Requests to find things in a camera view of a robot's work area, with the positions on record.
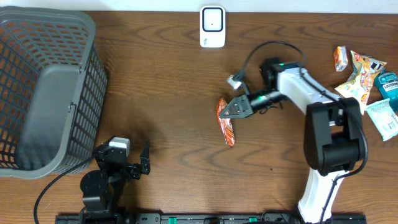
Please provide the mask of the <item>small orange snack packet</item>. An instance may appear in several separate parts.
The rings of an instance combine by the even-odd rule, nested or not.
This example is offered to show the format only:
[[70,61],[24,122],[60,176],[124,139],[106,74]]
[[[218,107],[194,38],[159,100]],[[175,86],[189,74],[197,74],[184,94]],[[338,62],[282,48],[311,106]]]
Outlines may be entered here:
[[333,52],[333,59],[335,64],[335,70],[342,72],[348,65],[348,57],[345,46],[338,46]]

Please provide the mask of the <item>orange chocolate bar wrapper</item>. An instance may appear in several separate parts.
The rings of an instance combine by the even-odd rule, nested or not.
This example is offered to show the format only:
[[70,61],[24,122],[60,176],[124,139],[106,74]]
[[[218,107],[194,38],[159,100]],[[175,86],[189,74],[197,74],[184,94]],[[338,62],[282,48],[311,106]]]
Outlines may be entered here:
[[223,134],[225,143],[229,147],[233,147],[235,144],[235,136],[233,131],[233,125],[230,118],[221,118],[221,112],[226,108],[227,101],[224,98],[220,98],[216,107],[216,116],[218,126]]

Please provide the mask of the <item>green white paper label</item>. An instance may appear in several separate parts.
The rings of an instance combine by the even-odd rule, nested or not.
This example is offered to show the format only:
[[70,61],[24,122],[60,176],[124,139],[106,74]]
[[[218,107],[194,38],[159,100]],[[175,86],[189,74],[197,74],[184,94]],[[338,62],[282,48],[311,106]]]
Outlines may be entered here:
[[384,99],[368,105],[365,109],[383,141],[397,135],[397,115],[390,106],[390,99]]

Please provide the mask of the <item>cream snack bag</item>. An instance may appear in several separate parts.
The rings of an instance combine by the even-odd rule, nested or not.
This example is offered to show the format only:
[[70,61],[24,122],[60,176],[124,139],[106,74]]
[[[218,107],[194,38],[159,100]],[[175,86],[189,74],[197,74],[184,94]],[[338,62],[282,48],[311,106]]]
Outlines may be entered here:
[[374,86],[374,79],[386,66],[386,62],[377,60],[367,55],[361,55],[351,50],[353,72],[343,84],[335,90],[343,98],[355,98],[360,107],[361,114],[368,104],[369,95]]

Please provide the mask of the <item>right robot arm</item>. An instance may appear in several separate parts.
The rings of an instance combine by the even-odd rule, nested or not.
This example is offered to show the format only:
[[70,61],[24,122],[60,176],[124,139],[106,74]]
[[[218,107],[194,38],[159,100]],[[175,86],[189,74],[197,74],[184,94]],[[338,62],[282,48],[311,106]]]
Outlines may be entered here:
[[359,103],[341,98],[316,82],[299,62],[268,58],[259,67],[265,89],[233,98],[219,119],[247,118],[284,100],[304,115],[303,151],[310,167],[298,214],[281,215],[286,223],[364,223],[363,218],[335,218],[331,207],[342,181],[361,172],[368,159]]

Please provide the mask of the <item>blue mouthwash bottle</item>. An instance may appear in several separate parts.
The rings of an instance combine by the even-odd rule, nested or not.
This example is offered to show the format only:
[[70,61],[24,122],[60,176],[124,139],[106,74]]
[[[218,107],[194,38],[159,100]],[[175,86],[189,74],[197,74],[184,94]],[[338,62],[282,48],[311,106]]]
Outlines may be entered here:
[[389,99],[389,104],[394,112],[397,112],[397,75],[385,68],[374,79],[374,85],[384,99]]

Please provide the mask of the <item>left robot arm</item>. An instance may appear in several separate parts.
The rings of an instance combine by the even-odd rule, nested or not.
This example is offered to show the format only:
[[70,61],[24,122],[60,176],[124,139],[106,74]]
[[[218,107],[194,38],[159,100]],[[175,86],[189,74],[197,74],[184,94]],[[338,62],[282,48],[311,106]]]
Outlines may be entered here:
[[109,140],[98,146],[93,155],[98,170],[85,174],[80,182],[84,208],[79,213],[79,222],[84,224],[127,224],[133,223],[133,216],[119,206],[125,185],[130,180],[139,180],[150,174],[150,144],[147,143],[140,155],[140,162],[127,161],[129,143]]

